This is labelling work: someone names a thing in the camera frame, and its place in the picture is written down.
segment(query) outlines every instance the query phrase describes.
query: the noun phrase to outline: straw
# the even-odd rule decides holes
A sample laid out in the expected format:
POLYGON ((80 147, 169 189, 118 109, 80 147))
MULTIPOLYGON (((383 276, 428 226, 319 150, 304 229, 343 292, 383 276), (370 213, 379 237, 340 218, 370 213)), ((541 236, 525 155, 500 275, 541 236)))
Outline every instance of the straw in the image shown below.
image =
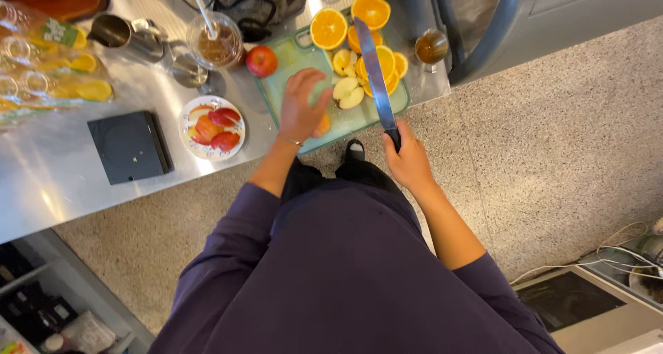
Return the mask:
POLYGON ((205 5, 203 4, 203 0, 195 0, 195 2, 198 4, 198 8, 200 9, 200 13, 203 15, 203 18, 205 19, 205 23, 208 25, 208 28, 210 29, 210 39, 213 41, 214 39, 216 39, 216 30, 214 30, 214 28, 212 28, 210 18, 205 13, 205 5))

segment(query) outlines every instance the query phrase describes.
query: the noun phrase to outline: knife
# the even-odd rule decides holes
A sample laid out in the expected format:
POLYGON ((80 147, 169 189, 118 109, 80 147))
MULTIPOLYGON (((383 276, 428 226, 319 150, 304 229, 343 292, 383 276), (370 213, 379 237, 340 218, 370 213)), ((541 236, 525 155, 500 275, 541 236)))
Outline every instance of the knife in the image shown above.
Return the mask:
POLYGON ((389 95, 386 93, 385 78, 382 77, 382 69, 380 68, 380 61, 377 59, 375 42, 373 41, 373 37, 371 37, 369 27, 366 26, 364 21, 361 21, 358 17, 355 17, 354 21, 357 36, 359 37, 361 57, 364 58, 366 73, 369 75, 371 92, 375 100, 377 114, 380 117, 380 123, 385 129, 385 134, 389 135, 394 141, 394 147, 396 148, 396 153, 398 153, 401 150, 401 135, 396 128, 396 119, 394 118, 394 112, 391 110, 389 95))

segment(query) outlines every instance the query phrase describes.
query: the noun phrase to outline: countertop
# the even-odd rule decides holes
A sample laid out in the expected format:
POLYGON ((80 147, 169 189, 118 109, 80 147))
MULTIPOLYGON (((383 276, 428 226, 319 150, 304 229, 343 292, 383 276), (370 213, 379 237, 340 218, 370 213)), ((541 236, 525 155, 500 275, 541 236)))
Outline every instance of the countertop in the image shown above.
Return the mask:
MULTIPOLYGON (((324 7, 341 10, 351 1, 306 0, 297 16, 272 29, 273 37, 308 25, 324 7)), ((416 37, 435 27, 431 1, 387 1, 392 14, 385 34, 394 51, 410 58, 405 78, 410 106, 449 95, 446 73, 427 73, 412 57, 416 37)), ((183 39, 187 22, 196 15, 179 0, 112 0, 109 11, 127 19, 152 19, 167 30, 170 40, 183 39)), ((228 99, 243 113, 247 140, 231 159, 201 160, 181 143, 176 121, 182 107, 199 92, 180 86, 162 63, 138 63, 98 45, 95 53, 114 79, 112 104, 52 112, 0 137, 0 243, 261 157, 276 137, 277 129, 248 70, 223 72, 213 94, 228 99), (139 110, 156 114, 174 169, 160 177, 110 185, 87 121, 139 110)))

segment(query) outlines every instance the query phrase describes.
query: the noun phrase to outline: green cutting board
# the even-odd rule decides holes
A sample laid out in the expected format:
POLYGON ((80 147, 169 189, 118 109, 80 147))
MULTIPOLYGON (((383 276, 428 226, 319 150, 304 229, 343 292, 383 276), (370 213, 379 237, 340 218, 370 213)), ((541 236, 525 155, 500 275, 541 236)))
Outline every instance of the green cutting board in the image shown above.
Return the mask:
MULTIPOLYGON (((388 44, 388 38, 384 37, 385 44, 388 44)), ((301 69, 313 67, 321 70, 327 75, 326 80, 318 82, 311 91, 309 102, 316 104, 320 94, 329 87, 332 87, 332 78, 339 77, 332 69, 332 62, 327 52, 317 48, 310 39, 309 27, 299 29, 294 33, 281 36, 265 44, 270 47, 277 56, 278 69, 274 74, 267 78, 256 78, 258 87, 267 103, 275 124, 280 123, 281 101, 283 91, 286 87, 286 81, 301 69)), ((349 48, 344 43, 339 48, 349 48)), ((407 91, 405 81, 401 80, 394 93, 389 96, 391 108, 394 113, 401 112, 410 103, 410 94, 407 91)), ((350 134, 367 128, 379 121, 375 101, 368 95, 364 96, 361 103, 351 109, 340 109, 333 99, 329 101, 327 115, 331 127, 329 131, 320 138, 308 138, 300 154, 306 154, 338 140, 344 139, 350 134)))

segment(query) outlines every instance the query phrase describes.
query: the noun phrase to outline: terrazzo floor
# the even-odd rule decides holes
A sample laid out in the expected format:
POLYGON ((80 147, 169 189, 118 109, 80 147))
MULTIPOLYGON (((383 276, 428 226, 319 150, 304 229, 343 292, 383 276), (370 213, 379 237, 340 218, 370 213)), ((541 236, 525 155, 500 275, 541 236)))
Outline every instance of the terrazzo floor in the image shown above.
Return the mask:
MULTIPOLYGON (((405 113, 435 179, 507 278, 575 260, 624 225, 663 216, 662 37, 663 18, 645 21, 405 113)), ((380 133, 374 127, 355 137, 367 159, 386 169, 380 133)), ((344 146, 302 160, 331 177, 344 146)), ((55 231, 157 333, 178 274, 258 163, 55 231)))

